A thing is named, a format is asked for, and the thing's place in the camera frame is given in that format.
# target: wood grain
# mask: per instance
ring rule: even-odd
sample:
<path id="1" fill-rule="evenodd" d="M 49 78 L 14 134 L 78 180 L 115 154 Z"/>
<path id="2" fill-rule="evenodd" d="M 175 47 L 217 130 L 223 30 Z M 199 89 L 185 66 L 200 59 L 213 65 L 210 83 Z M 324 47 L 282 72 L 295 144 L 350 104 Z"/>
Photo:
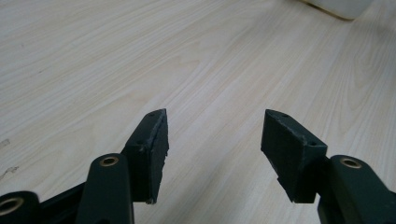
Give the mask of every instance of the wood grain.
<path id="1" fill-rule="evenodd" d="M 0 1 L 0 52 L 0 195 L 83 182 L 163 107 L 171 148 L 136 223 L 319 223 L 260 152 L 266 108 L 396 190 L 393 0 L 355 21 L 291 0 Z"/>

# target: beige object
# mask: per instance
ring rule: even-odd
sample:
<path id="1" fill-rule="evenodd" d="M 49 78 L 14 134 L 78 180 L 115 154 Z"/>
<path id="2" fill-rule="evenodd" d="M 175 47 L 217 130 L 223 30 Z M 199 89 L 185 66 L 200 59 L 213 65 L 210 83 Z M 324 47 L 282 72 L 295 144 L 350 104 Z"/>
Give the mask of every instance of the beige object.
<path id="1" fill-rule="evenodd" d="M 289 0 L 0 3 L 0 195 L 41 200 L 167 108 L 157 204 L 137 224 L 319 223 L 260 151 L 266 108 L 396 190 L 396 1 L 344 22 Z"/>
<path id="2" fill-rule="evenodd" d="M 306 3 L 322 8 L 345 20 L 354 20 L 373 0 L 305 0 Z"/>

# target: screw hole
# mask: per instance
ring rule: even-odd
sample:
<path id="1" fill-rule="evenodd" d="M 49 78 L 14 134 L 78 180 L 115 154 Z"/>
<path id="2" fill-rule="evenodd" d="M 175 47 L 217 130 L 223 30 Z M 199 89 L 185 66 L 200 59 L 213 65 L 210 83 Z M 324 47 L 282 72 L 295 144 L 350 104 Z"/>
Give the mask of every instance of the screw hole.
<path id="1" fill-rule="evenodd" d="M 10 198 L 0 203 L 0 216 L 4 216 L 17 210 L 23 204 L 23 198 Z"/>
<path id="2" fill-rule="evenodd" d="M 101 166 L 112 166 L 119 162 L 119 158 L 117 157 L 106 157 L 100 161 Z"/>
<path id="3" fill-rule="evenodd" d="M 349 168 L 353 168 L 353 169 L 360 169 L 361 168 L 361 164 L 358 163 L 357 161 L 352 160 L 352 159 L 342 158 L 340 160 L 340 162 L 343 163 L 345 166 L 347 166 Z"/>

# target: wooden tabletop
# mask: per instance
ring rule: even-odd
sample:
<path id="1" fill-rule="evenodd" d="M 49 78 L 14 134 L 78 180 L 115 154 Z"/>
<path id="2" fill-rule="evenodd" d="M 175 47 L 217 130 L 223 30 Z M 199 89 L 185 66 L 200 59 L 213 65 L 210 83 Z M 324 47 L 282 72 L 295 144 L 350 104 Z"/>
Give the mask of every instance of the wooden tabletop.
<path id="1" fill-rule="evenodd" d="M 266 108 L 396 190 L 394 0 L 355 21 L 294 0 L 6 0 L 0 36 L 0 195 L 85 181 L 159 108 L 169 155 L 136 223 L 319 223 L 260 151 Z"/>

